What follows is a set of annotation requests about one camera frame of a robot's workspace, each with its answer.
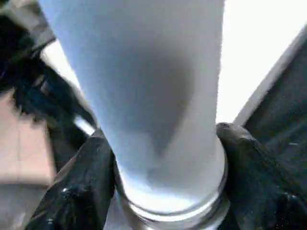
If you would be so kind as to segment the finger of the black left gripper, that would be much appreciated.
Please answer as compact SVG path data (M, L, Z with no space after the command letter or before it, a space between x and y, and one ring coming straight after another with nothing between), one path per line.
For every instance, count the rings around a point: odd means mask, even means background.
M91 126L97 127L92 111L82 99L80 92L60 76L54 69L43 69L44 85L43 92L67 117L72 120L79 115Z

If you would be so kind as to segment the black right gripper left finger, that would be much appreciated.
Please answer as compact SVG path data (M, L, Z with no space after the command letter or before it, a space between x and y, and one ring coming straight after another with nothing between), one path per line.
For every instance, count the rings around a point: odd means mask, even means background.
M26 228L102 230L114 190L114 155L97 130L57 174Z

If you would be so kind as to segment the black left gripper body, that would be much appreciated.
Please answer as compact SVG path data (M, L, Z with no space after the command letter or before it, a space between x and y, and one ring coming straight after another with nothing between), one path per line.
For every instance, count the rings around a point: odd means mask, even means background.
M18 115L54 119L54 105L41 91L47 66L40 58L42 50L53 41L37 42L10 17L0 17L0 94L13 91L12 104Z

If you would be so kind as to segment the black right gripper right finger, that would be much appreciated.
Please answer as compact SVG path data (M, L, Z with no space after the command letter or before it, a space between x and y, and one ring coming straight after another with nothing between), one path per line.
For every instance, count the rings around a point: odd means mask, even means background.
M246 129L218 123L226 152L225 186L233 223L227 230L305 230L307 194Z

